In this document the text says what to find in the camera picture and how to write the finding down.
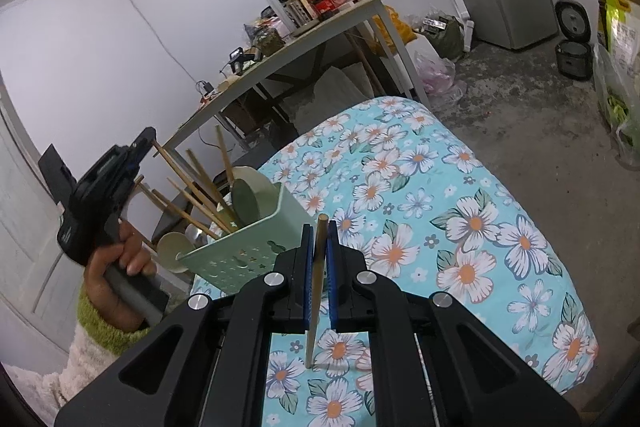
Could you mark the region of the left green fuzzy sleeve forearm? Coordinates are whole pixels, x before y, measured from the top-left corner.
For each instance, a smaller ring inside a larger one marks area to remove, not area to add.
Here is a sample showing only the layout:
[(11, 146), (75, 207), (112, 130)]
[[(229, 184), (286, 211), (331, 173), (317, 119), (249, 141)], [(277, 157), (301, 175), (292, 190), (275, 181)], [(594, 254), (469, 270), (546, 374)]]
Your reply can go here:
[(145, 327), (126, 333), (116, 329), (101, 317), (81, 288), (74, 339), (64, 369), (44, 375), (6, 364), (2, 369), (40, 421), (53, 426), (64, 405), (150, 330)]

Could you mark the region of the person left hand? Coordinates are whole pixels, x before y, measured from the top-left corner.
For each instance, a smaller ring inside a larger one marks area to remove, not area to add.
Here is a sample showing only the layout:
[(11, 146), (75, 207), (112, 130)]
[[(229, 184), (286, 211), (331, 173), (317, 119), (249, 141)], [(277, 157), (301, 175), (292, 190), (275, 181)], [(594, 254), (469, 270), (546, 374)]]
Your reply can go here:
[(85, 294), (107, 324), (132, 333), (140, 329), (143, 317), (116, 293), (113, 274), (152, 277), (155, 273), (155, 262), (143, 245), (142, 235), (122, 220), (116, 243), (96, 248), (90, 256), (84, 271)]

